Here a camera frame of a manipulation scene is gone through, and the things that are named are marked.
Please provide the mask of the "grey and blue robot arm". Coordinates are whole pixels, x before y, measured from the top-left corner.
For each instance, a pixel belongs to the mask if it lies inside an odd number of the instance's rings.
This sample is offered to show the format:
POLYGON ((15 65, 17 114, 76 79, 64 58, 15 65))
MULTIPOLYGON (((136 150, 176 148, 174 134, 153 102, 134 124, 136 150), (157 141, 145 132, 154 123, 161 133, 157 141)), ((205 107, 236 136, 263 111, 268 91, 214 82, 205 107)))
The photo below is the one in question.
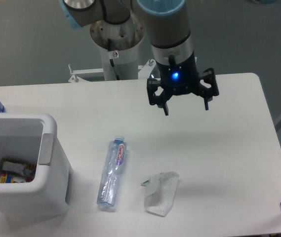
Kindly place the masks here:
POLYGON ((90 26, 104 54, 106 80, 136 79, 135 51, 149 38, 160 78, 147 79, 149 103, 167 111, 172 96, 193 93, 208 104, 219 95, 212 68, 199 74, 184 0, 62 0, 73 28, 90 26))

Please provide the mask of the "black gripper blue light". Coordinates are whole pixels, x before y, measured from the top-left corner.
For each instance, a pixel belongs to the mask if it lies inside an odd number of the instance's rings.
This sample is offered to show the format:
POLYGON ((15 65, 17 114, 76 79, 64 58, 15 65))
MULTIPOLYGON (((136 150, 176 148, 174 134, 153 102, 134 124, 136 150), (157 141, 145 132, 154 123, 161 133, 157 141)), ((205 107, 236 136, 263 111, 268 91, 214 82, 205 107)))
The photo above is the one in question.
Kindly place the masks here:
POLYGON ((208 111, 208 103, 214 96, 219 95, 214 69, 208 68, 200 75, 193 53, 182 62, 170 54, 162 62, 157 60, 157 66, 161 79, 147 79, 147 94, 149 104, 163 109, 166 116, 169 115, 167 101, 172 96, 193 93, 203 98, 205 110, 208 111), (162 88, 162 92, 156 95, 159 87, 162 88))

